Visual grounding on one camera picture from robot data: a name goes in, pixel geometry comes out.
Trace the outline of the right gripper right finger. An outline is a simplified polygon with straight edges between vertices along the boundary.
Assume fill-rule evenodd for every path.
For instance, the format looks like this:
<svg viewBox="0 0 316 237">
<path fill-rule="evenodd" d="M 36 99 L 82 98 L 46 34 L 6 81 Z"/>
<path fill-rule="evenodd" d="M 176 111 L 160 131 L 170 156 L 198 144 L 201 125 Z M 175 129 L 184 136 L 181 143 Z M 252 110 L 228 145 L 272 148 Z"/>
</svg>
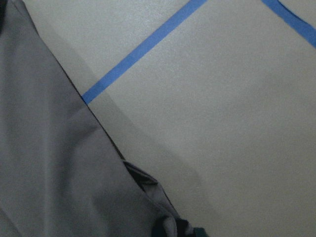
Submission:
<svg viewBox="0 0 316 237">
<path fill-rule="evenodd" d="M 207 233 L 204 228 L 196 227 L 194 228 L 195 237 L 207 237 Z"/>
</svg>

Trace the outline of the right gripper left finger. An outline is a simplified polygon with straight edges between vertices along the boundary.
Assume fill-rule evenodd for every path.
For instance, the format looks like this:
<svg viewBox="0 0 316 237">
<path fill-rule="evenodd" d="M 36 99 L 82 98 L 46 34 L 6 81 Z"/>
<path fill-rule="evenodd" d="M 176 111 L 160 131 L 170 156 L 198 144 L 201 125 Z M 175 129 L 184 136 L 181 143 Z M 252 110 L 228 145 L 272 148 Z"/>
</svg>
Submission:
<svg viewBox="0 0 316 237">
<path fill-rule="evenodd" d="M 163 223 L 155 224 L 152 229 L 152 237 L 167 237 L 167 232 Z"/>
</svg>

